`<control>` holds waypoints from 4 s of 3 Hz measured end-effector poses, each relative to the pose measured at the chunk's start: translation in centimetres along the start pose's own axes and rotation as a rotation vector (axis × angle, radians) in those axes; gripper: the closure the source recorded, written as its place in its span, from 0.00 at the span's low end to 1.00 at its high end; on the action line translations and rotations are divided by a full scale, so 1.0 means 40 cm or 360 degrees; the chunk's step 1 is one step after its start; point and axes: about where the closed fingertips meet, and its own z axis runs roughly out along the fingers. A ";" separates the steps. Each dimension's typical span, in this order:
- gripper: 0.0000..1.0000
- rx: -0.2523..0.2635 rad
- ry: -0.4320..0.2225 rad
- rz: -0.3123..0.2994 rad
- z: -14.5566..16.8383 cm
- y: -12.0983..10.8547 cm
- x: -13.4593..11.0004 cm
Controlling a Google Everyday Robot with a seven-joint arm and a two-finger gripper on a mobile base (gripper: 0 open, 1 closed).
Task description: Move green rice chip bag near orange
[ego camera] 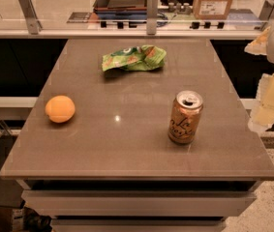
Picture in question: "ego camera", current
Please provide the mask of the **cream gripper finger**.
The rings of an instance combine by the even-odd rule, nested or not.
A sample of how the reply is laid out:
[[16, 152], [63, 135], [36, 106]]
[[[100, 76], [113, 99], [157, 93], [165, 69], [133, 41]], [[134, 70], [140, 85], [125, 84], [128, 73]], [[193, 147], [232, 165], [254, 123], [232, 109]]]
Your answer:
[[266, 55], [269, 31], [269, 27], [264, 29], [258, 37], [245, 46], [244, 51], [253, 55]]
[[259, 81], [256, 100], [250, 112], [248, 127], [264, 132], [274, 125], [274, 73], [264, 73]]

